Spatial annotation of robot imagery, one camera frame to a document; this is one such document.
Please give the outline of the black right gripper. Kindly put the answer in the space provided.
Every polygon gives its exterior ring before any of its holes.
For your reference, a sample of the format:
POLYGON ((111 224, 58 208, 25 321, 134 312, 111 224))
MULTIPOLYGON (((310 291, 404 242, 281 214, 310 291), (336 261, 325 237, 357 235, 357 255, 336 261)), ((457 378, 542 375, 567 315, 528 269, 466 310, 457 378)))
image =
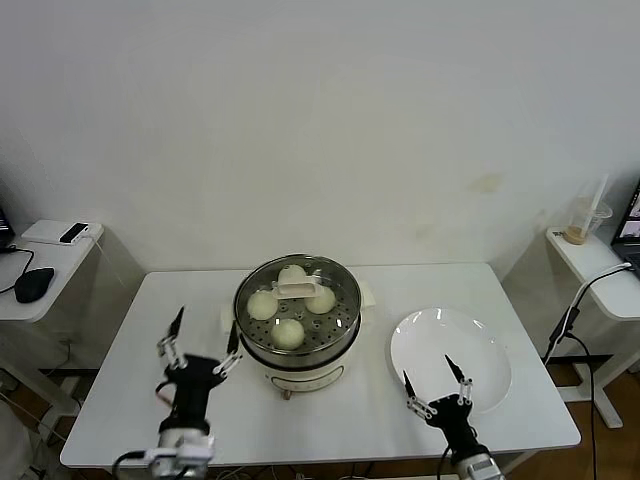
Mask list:
POLYGON ((450 394, 429 403, 421 400, 403 371, 404 388, 408 397, 407 407, 420 418, 429 418, 426 423, 439 429, 452 450, 473 450, 479 446, 474 430, 469 424, 473 407, 471 392, 473 380, 446 355, 445 360, 459 385, 458 394, 450 394))

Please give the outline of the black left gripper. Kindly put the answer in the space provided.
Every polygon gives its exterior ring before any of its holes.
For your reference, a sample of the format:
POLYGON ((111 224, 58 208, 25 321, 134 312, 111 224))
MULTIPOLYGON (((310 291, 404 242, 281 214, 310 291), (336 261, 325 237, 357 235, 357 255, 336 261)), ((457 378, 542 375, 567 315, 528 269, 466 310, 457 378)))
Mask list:
POLYGON ((221 376, 227 376, 242 359, 240 336, 237 328, 232 327, 226 356, 221 362, 189 354, 185 357, 177 343, 184 310, 185 306, 179 309, 157 343, 166 381, 176 388, 171 412, 163 420, 163 429, 209 430, 210 424, 206 420, 209 394, 224 381, 221 376))

